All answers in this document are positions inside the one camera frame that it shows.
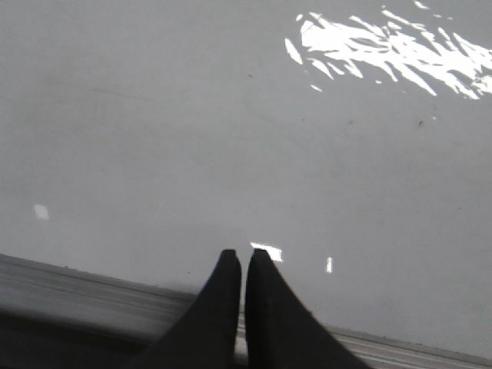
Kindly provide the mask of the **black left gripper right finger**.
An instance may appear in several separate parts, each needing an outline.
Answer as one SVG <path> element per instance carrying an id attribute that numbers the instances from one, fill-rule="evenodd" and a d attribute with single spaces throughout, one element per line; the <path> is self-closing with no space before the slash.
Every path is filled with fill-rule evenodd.
<path id="1" fill-rule="evenodd" d="M 299 301 L 269 254 L 251 256 L 245 291 L 250 368 L 368 368 Z"/>

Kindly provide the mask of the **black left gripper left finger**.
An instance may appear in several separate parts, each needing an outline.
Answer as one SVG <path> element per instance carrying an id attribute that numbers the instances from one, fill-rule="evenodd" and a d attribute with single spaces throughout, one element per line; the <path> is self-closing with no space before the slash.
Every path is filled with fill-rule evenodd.
<path id="1" fill-rule="evenodd" d="M 181 318 L 131 368 L 228 368 L 234 361 L 241 292 L 236 251 L 220 253 L 206 284 Z"/>

